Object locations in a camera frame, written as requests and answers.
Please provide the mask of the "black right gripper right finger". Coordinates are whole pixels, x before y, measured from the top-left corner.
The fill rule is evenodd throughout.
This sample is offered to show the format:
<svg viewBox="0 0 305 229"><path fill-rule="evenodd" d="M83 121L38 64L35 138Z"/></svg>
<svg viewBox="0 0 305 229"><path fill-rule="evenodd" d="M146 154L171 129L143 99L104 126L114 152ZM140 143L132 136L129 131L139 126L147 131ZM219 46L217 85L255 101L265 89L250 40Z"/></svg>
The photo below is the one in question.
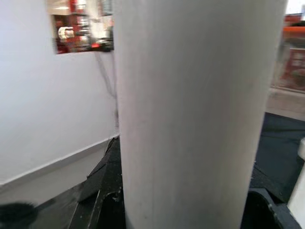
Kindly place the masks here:
<svg viewBox="0 0 305 229"><path fill-rule="evenodd" d="M254 166L240 229L302 229L281 183Z"/></svg>

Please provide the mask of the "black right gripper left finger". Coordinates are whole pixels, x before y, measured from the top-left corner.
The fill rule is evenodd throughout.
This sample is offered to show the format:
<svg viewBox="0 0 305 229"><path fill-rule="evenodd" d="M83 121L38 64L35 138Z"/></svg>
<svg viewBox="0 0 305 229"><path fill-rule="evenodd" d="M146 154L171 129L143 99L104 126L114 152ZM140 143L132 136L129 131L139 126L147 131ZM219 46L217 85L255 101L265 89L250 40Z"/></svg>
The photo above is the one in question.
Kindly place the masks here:
<svg viewBox="0 0 305 229"><path fill-rule="evenodd" d="M87 176L68 229L126 229L119 137Z"/></svg>

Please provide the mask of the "white plastic table top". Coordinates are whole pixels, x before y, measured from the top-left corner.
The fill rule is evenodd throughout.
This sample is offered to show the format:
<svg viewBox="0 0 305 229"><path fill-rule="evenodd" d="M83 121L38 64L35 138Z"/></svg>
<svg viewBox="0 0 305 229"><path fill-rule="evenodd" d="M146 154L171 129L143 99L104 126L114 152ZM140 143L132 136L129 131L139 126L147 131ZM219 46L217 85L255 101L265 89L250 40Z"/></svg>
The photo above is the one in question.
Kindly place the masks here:
<svg viewBox="0 0 305 229"><path fill-rule="evenodd" d="M289 199L288 208L300 227L305 229L305 138L300 141L298 155L304 163Z"/></svg>

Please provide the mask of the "white plastic table leg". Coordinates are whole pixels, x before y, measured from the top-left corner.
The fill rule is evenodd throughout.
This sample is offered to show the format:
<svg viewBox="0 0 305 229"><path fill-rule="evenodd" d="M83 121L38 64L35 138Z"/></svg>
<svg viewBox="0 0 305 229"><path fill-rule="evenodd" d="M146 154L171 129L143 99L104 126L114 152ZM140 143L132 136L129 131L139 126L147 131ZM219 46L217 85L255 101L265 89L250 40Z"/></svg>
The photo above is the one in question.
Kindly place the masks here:
<svg viewBox="0 0 305 229"><path fill-rule="evenodd" d="M127 229L239 229L287 0L114 0Z"/></svg>

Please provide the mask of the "black tablecloth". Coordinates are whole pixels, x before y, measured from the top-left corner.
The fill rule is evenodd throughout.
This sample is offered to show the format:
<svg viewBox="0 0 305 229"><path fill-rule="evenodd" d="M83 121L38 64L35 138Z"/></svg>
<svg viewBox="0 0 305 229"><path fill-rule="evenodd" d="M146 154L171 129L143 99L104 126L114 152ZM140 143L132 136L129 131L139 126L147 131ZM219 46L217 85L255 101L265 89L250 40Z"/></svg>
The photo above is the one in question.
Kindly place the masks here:
<svg viewBox="0 0 305 229"><path fill-rule="evenodd" d="M305 137L305 122L266 113L254 166L281 183L287 204L303 166L298 147ZM68 229L84 183L71 188L37 208L27 229Z"/></svg>

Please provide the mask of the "orange-lid clear storage box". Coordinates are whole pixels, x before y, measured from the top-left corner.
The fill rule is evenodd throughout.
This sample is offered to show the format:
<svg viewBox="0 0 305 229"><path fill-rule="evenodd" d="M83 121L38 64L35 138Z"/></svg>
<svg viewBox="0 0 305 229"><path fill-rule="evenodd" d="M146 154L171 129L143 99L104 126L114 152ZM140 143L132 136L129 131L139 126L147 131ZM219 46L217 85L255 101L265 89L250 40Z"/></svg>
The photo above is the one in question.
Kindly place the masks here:
<svg viewBox="0 0 305 229"><path fill-rule="evenodd" d="M305 13L284 18L272 86L305 94Z"/></svg>

